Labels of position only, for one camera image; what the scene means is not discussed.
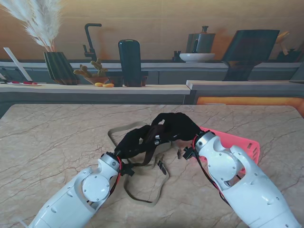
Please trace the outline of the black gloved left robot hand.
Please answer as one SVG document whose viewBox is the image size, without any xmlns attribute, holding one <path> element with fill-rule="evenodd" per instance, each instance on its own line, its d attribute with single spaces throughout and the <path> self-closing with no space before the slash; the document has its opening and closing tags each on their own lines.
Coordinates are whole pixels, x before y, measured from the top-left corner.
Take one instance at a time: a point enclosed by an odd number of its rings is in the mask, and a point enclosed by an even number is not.
<svg viewBox="0 0 304 228">
<path fill-rule="evenodd" d="M 139 144 L 139 140 L 144 139 L 150 129 L 150 125 L 145 125 L 141 128 L 136 128 L 128 132 L 116 146 L 114 150 L 115 156 L 118 156 L 120 159 L 129 159 L 140 153 L 155 150 L 156 145 L 154 140 Z"/>
</svg>

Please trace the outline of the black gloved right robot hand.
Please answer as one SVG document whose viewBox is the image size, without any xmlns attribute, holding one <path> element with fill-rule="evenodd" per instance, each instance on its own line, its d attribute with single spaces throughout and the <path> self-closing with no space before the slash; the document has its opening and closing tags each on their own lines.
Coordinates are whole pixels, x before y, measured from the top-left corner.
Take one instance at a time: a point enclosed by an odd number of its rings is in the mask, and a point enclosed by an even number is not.
<svg viewBox="0 0 304 228">
<path fill-rule="evenodd" d="M 190 141 L 201 133 L 200 127 L 184 113 L 160 113 L 152 121 L 152 126 L 161 121 L 164 121 L 164 131 L 159 134 L 162 141 Z"/>
</svg>

